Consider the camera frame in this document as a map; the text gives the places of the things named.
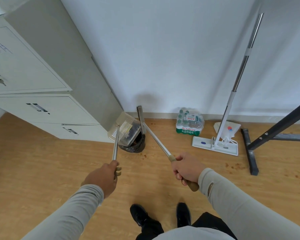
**black shoe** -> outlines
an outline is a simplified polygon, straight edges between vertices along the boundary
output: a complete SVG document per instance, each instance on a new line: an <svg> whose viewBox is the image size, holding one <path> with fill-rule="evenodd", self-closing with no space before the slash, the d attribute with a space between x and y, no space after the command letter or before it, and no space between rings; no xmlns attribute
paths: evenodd
<svg viewBox="0 0 300 240"><path fill-rule="evenodd" d="M179 202L176 206L177 227L191 226L191 213L184 202Z"/></svg>
<svg viewBox="0 0 300 240"><path fill-rule="evenodd" d="M146 210L140 206L139 204L133 204L130 207L130 213L132 215L132 218L134 221L142 227L145 224L145 221L148 219L151 219L150 216L148 216L148 213Z"/></svg>

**baseboard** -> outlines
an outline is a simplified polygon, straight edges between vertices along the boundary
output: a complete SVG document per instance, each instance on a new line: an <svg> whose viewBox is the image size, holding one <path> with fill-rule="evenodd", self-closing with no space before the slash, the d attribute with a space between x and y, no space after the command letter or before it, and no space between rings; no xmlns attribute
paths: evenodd
<svg viewBox="0 0 300 240"><path fill-rule="evenodd" d="M138 117L137 112L127 112L134 118ZM144 112L143 116L145 118L151 119L176 119L177 113L151 113ZM202 114L204 120L222 120L222 114ZM256 116L256 115L229 115L228 120L237 122L254 122L254 123L277 123L284 116Z"/></svg>

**water bottle pack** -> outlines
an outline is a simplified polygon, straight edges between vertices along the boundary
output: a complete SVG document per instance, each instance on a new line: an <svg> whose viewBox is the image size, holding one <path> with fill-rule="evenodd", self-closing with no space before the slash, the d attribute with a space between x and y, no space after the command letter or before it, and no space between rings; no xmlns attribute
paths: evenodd
<svg viewBox="0 0 300 240"><path fill-rule="evenodd" d="M180 109L176 118L177 133L199 136L204 128L204 118L200 113L189 111L187 108Z"/></svg>

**white plastic bag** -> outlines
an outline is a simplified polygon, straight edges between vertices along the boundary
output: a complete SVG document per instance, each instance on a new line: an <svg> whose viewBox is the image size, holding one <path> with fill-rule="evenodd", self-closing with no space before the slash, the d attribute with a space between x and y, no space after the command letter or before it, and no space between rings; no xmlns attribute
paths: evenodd
<svg viewBox="0 0 300 240"><path fill-rule="evenodd" d="M216 131L216 133L218 133L220 123L221 122L217 122L213 125L213 128ZM227 144L229 142L237 144L237 142L232 140L231 138L235 136L235 133L240 129L240 126L241 126L240 124L236 124L230 121L225 122L225 126L220 136L224 144Z"/></svg>

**black trash bag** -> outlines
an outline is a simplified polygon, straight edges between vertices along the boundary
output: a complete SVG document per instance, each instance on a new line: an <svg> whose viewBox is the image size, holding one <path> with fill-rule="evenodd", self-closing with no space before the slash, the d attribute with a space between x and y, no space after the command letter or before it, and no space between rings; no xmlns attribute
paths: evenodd
<svg viewBox="0 0 300 240"><path fill-rule="evenodd" d="M141 132L137 135L136 139L132 142L131 146L118 145L119 148L131 152L140 153L146 146L146 135Z"/></svg>

